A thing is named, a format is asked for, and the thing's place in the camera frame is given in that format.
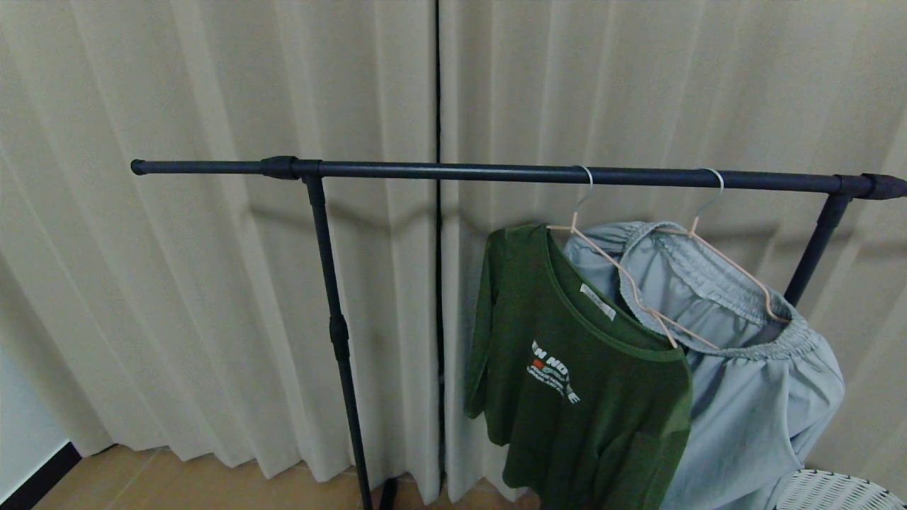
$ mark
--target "green t-shirt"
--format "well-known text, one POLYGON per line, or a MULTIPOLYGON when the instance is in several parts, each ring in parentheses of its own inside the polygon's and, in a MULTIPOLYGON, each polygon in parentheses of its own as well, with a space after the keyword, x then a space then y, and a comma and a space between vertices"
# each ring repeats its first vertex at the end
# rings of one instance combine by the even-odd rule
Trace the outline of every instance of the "green t-shirt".
POLYGON ((488 238, 466 414, 546 509, 661 505, 689 435, 684 353, 595 291, 544 225, 488 238))

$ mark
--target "black baseboard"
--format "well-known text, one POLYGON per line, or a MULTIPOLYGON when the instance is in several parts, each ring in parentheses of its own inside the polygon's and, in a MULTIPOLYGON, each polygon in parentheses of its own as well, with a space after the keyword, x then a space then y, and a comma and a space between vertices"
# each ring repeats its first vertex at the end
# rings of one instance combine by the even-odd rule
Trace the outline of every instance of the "black baseboard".
POLYGON ((57 482, 69 473, 82 456, 75 451, 73 443, 66 443, 54 456, 38 469, 34 475, 25 480, 6 501, 0 503, 0 510, 30 510, 41 498, 57 485, 57 482))

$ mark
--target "vertical support pole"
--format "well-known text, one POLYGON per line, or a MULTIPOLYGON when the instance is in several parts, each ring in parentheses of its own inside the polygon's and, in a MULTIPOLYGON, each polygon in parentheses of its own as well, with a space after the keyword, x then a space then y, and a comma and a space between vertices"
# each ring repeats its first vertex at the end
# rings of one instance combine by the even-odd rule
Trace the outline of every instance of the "vertical support pole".
POLYGON ((359 411, 356 408, 356 391, 353 388, 353 369, 349 364, 349 331, 346 319, 340 309, 340 294, 337 290, 337 276, 334 268, 334 253, 331 250, 331 236, 327 228, 327 208, 325 207, 325 188, 320 175, 307 175, 308 201, 312 204, 312 215, 315 218, 315 234, 318 238, 318 253, 321 256, 321 269, 325 274, 327 307, 330 310, 330 335, 334 344, 334 356, 340 369, 340 386, 343 388, 343 400, 346 404, 346 420, 349 423, 349 436, 353 442, 353 457, 356 460, 356 474, 359 477, 359 492, 362 493, 362 507, 372 510, 372 496, 368 485, 366 470, 366 453, 362 444, 362 430, 359 428, 359 411))
POLYGON ((790 284, 787 285, 785 299, 790 304, 796 306, 800 298, 803 297, 806 284, 813 277, 815 268, 819 265, 819 260, 825 252, 825 247, 828 246, 828 241, 832 238, 834 229, 841 223, 841 218, 847 211, 847 205, 851 200, 852 198, 847 195, 828 195, 828 199, 825 200, 825 206, 822 208, 822 212, 819 213, 813 236, 809 238, 803 257, 800 258, 800 263, 797 265, 796 271, 794 271, 794 276, 791 278, 790 284))

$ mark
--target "clothing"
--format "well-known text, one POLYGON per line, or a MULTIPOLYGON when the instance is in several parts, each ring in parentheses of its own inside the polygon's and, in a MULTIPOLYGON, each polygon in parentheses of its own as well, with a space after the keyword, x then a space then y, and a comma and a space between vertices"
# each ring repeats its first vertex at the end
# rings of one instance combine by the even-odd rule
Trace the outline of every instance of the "clothing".
POLYGON ((689 434, 684 353, 591 290, 545 226, 489 236, 466 374, 467 415, 510 444, 507 485, 548 509, 659 507, 689 434))
MULTIPOLYGON (((672 333, 688 348, 693 375, 692 431, 665 496, 666 509, 773 508, 803 467, 844 398, 844 379, 828 342, 796 309, 699 241, 656 231, 675 223, 627 222, 585 233, 619 259, 640 289, 640 301, 700 337, 672 333)), ((604 294, 621 296, 647 328, 660 325, 632 298, 629 280, 579 237, 564 252, 604 294)))

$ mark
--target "brown floor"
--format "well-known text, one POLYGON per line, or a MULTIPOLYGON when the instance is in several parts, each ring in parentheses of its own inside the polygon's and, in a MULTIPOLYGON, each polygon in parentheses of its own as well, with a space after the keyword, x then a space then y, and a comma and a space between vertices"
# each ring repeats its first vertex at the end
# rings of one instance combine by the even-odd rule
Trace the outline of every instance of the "brown floor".
MULTIPOLYGON (((380 489, 372 494, 376 504, 380 496, 380 489)), ((456 504, 443 491, 437 501, 426 507, 412 477, 403 476, 394 508, 528 510, 538 505, 538 498, 532 494, 511 503, 491 484, 482 481, 456 504)), ((169 450, 133 452, 116 446, 82 460, 35 509, 353 510, 361 507, 356 472, 352 469, 319 484, 303 463, 267 480, 254 462, 230 469, 213 456, 181 462, 169 450)))

